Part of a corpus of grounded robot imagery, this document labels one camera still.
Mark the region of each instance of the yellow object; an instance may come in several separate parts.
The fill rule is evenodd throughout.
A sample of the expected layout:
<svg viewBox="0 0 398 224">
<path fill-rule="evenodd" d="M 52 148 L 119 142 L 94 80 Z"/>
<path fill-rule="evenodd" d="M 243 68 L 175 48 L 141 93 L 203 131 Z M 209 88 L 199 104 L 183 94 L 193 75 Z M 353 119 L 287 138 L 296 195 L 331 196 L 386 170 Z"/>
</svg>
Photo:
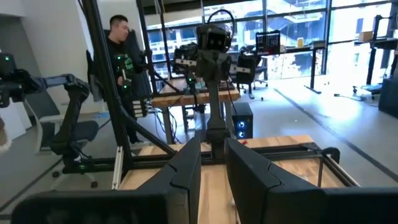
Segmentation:
<svg viewBox="0 0 398 224">
<path fill-rule="evenodd" d="M 297 38 L 297 47 L 304 47 L 304 38 L 303 37 Z"/>
<path fill-rule="evenodd" d="M 359 34 L 358 40 L 360 42 L 367 42 L 372 40 L 373 32 L 372 31 L 364 31 Z"/>
</svg>

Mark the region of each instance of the gray floor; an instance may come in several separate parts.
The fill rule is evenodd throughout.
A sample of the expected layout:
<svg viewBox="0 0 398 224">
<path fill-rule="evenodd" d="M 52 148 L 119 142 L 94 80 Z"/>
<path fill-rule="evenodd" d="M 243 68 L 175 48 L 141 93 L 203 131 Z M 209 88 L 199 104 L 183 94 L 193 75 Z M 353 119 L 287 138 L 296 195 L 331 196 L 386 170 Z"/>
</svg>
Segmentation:
<svg viewBox="0 0 398 224">
<path fill-rule="evenodd" d="M 335 98 L 333 93 L 336 91 L 332 86 L 320 86 L 324 92 L 316 95 L 304 88 L 301 82 L 306 83 L 308 80 L 303 78 L 270 83 L 269 88 L 254 91 L 255 100 L 249 100 L 247 95 L 243 95 L 240 100 L 250 101 L 254 113 L 254 137 L 309 134 L 321 147 L 337 147 L 341 151 L 341 166 L 360 185 L 397 186 L 398 183 L 392 178 L 396 176 L 395 173 L 398 174 L 398 119 L 379 112 L 377 107 L 364 102 Z M 345 90 L 347 95 L 352 95 L 349 86 Z M 177 137 L 186 141 L 180 109 L 174 108 L 172 113 L 177 119 Z M 150 115 L 140 119 L 139 123 L 157 134 L 154 121 L 154 115 Z M 160 137 L 165 139 L 159 123 L 156 127 Z M 54 182 L 52 172 L 38 177 L 53 166 L 59 157 L 34 156 L 32 146 L 35 137 L 35 129 L 28 130 L 27 134 L 14 141 L 9 152 L 0 156 L 0 219 L 10 214 L 23 198 L 48 190 Z M 108 123 L 100 130 L 97 138 L 85 147 L 85 152 L 93 157 L 113 157 L 115 149 L 112 125 Z M 377 162 L 391 171 L 390 177 L 374 165 Z M 95 174 L 99 189 L 110 189 L 111 176 L 110 172 Z M 61 189 L 90 189 L 90 182 L 82 175 L 73 175 L 64 182 Z"/>
</svg>

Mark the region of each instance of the desktop computer tower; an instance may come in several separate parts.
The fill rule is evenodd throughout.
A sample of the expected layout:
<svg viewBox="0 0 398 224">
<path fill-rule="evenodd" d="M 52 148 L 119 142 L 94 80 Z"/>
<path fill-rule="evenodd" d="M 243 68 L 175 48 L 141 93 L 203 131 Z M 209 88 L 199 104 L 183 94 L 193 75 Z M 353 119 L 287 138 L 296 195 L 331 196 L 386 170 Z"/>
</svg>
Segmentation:
<svg viewBox="0 0 398 224">
<path fill-rule="evenodd" d="M 235 107 L 232 108 L 232 120 L 236 138 L 253 138 L 253 112 L 249 103 L 235 103 L 234 105 Z"/>
</svg>

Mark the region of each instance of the wooden workbench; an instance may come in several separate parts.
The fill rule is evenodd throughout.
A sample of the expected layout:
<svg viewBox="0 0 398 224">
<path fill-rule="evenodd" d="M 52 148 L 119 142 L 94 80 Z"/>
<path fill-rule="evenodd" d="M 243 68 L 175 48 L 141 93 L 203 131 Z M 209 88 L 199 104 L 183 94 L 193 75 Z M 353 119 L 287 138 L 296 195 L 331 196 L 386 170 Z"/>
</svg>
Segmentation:
<svg viewBox="0 0 398 224">
<path fill-rule="evenodd" d="M 313 142 L 310 136 L 284 136 L 266 139 L 248 139 L 248 147 L 293 146 Z M 183 145 L 171 145 L 179 150 Z M 210 151 L 209 145 L 202 143 L 202 151 Z M 165 154 L 157 147 L 144 148 L 140 156 Z M 319 159 L 299 159 L 276 161 L 278 166 L 316 185 L 318 182 Z M 120 185 L 120 190 L 138 188 L 150 179 L 159 169 L 129 171 Z M 323 166 L 322 187 L 344 187 L 344 185 Z M 232 193 L 229 187 L 225 165 L 202 166 L 198 223 L 236 224 L 236 210 L 231 204 Z"/>
<path fill-rule="evenodd" d="M 172 79 L 169 81 L 171 85 L 179 90 L 184 90 L 187 87 L 187 83 L 184 78 Z M 240 98 L 239 91 L 237 89 L 230 90 L 231 98 L 233 101 L 236 101 Z M 168 85 L 164 86 L 160 93 L 175 93 L 175 91 L 169 87 Z M 230 101 L 229 93 L 227 90 L 219 91 L 218 97 L 220 99 L 220 103 L 225 101 Z M 199 93 L 197 94 L 198 104 L 205 104 L 209 102 L 209 93 Z M 187 96 L 162 96 L 155 97 L 152 100 L 152 106 L 155 108 L 165 108 L 168 106 L 185 106 L 185 105 L 194 105 L 195 102 L 193 100 L 192 95 Z"/>
</svg>

